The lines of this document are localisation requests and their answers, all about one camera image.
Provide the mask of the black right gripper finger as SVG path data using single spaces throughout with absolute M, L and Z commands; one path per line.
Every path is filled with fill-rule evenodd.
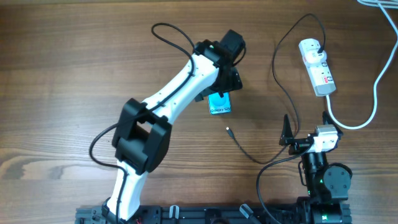
M 331 116 L 330 116 L 326 111 L 324 111 L 324 112 L 322 113 L 322 119 L 323 119 L 323 124 L 330 124 L 330 125 L 333 125 L 333 126 L 335 127 L 335 129 L 337 130 L 337 135 L 338 135 L 338 136 L 342 136 L 342 135 L 343 135 L 342 130 L 341 130 L 341 129 L 338 127 L 338 125 L 332 120 Z
M 289 116 L 288 114 L 284 115 L 284 123 L 283 123 L 283 127 L 282 127 L 282 132 L 280 135 L 280 139 L 281 140 L 290 140 L 293 139 L 294 135 L 292 132 L 292 128 L 290 125 L 290 120 L 289 120 Z

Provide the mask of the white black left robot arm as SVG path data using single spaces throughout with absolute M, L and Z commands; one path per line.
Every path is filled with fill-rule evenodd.
M 242 35 L 233 30 L 219 42 L 199 42 L 166 86 L 142 102 L 131 98 L 125 103 L 112 139 L 118 175 L 103 205 L 108 222 L 126 223 L 137 212 L 147 175 L 164 159 L 180 113 L 192 101 L 243 87 L 234 61 L 245 46 Z

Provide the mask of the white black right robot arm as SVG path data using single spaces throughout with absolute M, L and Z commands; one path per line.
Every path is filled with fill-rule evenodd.
M 322 114 L 323 124 L 315 127 L 305 138 L 292 133 L 289 117 L 284 123 L 279 144 L 289 147 L 291 156 L 300 156 L 298 164 L 300 181 L 308 190 L 307 197 L 297 199 L 299 223 L 352 223 L 348 200 L 352 170 L 342 163 L 329 163 L 326 154 L 338 147 L 342 130 L 329 114 Z

